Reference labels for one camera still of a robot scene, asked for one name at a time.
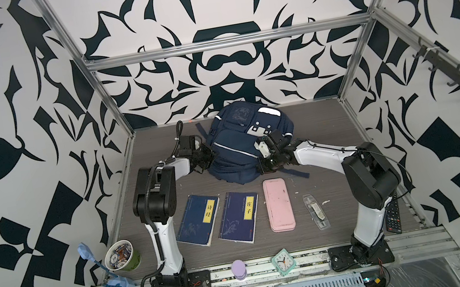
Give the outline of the navy blue school backpack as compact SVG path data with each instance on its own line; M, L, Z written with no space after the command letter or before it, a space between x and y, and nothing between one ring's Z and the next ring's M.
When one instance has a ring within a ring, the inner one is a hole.
M209 174L241 185L254 181L261 175L263 158L256 145L275 131L287 142L293 137L294 123L280 109L244 101L225 106L215 115L206 136L206 145L214 154Z

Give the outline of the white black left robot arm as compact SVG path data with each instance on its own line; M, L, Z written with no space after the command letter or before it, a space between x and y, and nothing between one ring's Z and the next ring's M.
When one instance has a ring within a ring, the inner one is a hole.
M209 168L211 149L198 135L176 138L173 153L152 167L138 170L133 212L151 235L157 259L153 273L158 287L189 287L184 257L176 242L173 217L177 208L176 181Z

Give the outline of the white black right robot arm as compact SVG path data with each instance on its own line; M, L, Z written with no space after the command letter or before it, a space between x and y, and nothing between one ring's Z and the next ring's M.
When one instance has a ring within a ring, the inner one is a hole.
M262 174L293 164L314 166L345 175L358 202L357 224L349 252L356 263L370 259L384 245L383 222L387 206L400 182L388 156L371 142L359 146L331 146L310 140L291 140L276 130L258 138L258 169Z

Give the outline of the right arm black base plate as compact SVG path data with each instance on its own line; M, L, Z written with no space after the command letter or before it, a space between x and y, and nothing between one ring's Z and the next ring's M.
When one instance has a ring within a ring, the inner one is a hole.
M330 266L335 272L362 268L373 265L391 264L395 261L393 251L388 243L381 239L374 246L360 244L329 248Z

